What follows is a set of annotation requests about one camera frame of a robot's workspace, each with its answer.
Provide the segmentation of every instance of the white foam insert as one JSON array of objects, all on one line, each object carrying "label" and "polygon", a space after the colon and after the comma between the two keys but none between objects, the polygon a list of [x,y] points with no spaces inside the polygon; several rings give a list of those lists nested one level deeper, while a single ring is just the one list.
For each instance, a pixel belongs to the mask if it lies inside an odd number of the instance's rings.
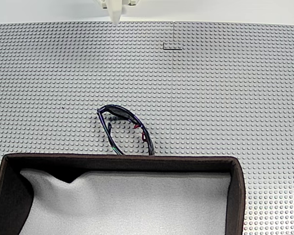
[{"label": "white foam insert", "polygon": [[20,235],[224,235],[230,175],[22,170],[34,200]]}]

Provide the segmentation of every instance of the sunglasses lens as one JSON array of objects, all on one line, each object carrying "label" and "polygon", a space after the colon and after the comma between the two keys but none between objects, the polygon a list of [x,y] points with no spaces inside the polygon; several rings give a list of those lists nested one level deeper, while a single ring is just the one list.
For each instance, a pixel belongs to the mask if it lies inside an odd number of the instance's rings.
[{"label": "sunglasses lens", "polygon": [[126,111],[124,111],[122,109],[111,107],[111,108],[109,108],[109,111],[111,111],[112,114],[117,115],[120,118],[129,120],[129,121],[131,121],[131,122],[133,122],[133,123],[136,124],[135,118],[132,117],[130,114],[128,114]]}]

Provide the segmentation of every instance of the brown box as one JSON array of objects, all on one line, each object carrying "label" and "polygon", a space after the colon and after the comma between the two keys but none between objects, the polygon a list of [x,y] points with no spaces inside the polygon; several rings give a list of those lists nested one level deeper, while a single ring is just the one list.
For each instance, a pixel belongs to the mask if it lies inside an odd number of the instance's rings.
[{"label": "brown box", "polygon": [[33,190],[20,175],[22,168],[50,173],[72,182],[86,171],[230,172],[226,208],[226,235],[241,235],[245,184],[240,163],[232,157],[155,157],[77,154],[8,154],[0,167],[0,235],[18,235],[27,219]]}]

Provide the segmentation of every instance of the red sunglasses accent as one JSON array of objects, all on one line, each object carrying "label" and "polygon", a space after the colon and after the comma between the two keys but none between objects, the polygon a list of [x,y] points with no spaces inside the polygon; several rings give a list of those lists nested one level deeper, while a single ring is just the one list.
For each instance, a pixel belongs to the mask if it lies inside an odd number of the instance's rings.
[{"label": "red sunglasses accent", "polygon": [[[137,128],[139,128],[139,127],[141,127],[141,126],[138,125],[138,124],[136,124],[136,125],[134,126],[134,129],[137,129]],[[145,133],[144,133],[144,132],[142,132],[142,140],[143,140],[143,142],[147,142],[147,139],[146,139],[146,136],[145,136]]]}]

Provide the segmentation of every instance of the gray lego baseplate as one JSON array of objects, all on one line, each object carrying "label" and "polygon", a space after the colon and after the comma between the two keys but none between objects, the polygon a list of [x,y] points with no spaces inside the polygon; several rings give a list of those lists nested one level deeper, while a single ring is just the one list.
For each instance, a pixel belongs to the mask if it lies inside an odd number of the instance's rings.
[{"label": "gray lego baseplate", "polygon": [[[0,161],[113,153],[96,115],[111,103],[142,120],[156,155],[237,157],[244,235],[294,234],[294,26],[0,24]],[[112,122],[120,149],[147,153]]]}]

